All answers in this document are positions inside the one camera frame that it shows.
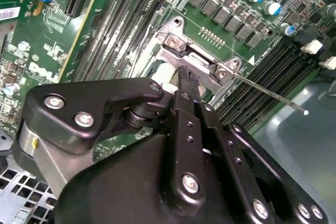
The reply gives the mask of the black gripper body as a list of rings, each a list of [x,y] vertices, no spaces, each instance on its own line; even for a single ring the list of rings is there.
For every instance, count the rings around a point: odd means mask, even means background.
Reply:
[[[53,223],[250,223],[251,202],[224,150],[231,134],[199,142],[146,137],[77,174]]]

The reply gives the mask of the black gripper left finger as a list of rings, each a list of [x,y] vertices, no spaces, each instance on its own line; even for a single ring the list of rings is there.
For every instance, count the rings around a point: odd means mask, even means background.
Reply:
[[[167,204],[200,206],[205,201],[201,163],[199,79],[185,66],[167,90],[150,78],[127,78],[36,86],[26,95],[17,143],[40,173],[59,205],[85,205],[116,198],[123,182],[108,167],[124,159],[94,163],[92,150],[108,138],[153,129],[145,143],[167,144],[171,153],[161,194]]]

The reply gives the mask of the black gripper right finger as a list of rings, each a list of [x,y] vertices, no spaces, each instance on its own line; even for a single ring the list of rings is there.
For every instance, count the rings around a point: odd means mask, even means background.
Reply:
[[[319,204],[240,125],[198,101],[209,201],[192,223],[327,223]]]

